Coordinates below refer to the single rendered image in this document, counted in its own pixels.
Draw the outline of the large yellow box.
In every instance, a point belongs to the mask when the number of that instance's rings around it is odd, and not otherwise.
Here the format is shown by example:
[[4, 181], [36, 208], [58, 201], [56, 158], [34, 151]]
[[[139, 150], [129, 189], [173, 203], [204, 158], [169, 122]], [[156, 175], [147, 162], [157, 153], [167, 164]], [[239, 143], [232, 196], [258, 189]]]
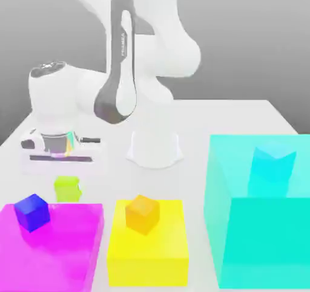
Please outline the large yellow box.
[[118, 200], [107, 250], [111, 287], [185, 287], [189, 251], [181, 200], [160, 200], [159, 223], [146, 236], [127, 227]]

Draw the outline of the small lime green cube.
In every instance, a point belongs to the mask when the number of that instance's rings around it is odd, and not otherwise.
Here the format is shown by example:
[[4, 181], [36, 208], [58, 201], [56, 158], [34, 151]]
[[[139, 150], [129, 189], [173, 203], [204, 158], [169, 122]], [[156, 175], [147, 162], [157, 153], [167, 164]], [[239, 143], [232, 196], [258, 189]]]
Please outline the small lime green cube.
[[82, 195], [76, 176], [58, 176], [54, 182], [54, 191], [59, 203], [79, 202]]

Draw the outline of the small orange cube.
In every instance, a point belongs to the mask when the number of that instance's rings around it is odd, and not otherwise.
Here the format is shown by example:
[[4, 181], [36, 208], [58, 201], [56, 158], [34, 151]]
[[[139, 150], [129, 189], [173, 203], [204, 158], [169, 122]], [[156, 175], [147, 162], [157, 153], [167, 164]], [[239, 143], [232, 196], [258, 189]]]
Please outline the small orange cube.
[[156, 200], [138, 195], [125, 207], [126, 226], [147, 235], [160, 218], [160, 204]]

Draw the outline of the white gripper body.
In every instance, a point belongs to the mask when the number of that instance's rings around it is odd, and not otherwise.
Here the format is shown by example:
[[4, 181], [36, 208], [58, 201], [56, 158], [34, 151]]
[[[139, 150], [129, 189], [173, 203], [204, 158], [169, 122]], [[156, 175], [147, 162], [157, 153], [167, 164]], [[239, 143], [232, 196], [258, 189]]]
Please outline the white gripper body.
[[25, 151], [21, 154], [21, 169], [33, 175], [99, 175], [105, 171], [105, 151], [83, 151], [82, 155], [62, 158]]

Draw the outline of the small cyan cube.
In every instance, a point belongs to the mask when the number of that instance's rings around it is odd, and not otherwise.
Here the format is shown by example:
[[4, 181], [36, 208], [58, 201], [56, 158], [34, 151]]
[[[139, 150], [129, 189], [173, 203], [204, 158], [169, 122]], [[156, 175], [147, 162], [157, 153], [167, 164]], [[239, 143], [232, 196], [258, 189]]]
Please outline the small cyan cube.
[[284, 197], [295, 165], [297, 151], [276, 145], [254, 149], [248, 181], [248, 196]]

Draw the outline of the small blue cube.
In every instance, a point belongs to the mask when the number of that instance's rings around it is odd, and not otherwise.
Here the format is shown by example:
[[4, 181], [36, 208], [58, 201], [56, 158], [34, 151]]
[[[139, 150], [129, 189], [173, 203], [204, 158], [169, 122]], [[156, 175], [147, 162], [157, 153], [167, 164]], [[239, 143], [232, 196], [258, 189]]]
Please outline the small blue cube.
[[14, 210], [18, 223], [30, 233], [50, 222], [48, 203], [35, 193], [15, 203]]

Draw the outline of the large magenta box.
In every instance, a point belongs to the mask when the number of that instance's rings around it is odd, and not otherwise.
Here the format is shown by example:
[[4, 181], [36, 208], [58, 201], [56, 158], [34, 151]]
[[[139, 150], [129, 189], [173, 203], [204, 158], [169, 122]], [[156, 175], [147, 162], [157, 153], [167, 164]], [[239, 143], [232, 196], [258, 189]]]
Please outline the large magenta box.
[[101, 204], [50, 204], [28, 232], [13, 205], [0, 211], [0, 292], [91, 292], [104, 229]]

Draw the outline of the large turquoise box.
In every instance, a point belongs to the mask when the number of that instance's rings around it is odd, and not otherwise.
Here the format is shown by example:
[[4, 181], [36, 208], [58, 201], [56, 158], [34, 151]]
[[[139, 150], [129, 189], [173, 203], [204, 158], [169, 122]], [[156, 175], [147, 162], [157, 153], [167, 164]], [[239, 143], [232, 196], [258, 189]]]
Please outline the large turquoise box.
[[[297, 151], [284, 197], [248, 196], [254, 149]], [[203, 214], [224, 289], [310, 289], [310, 134], [212, 135]]]

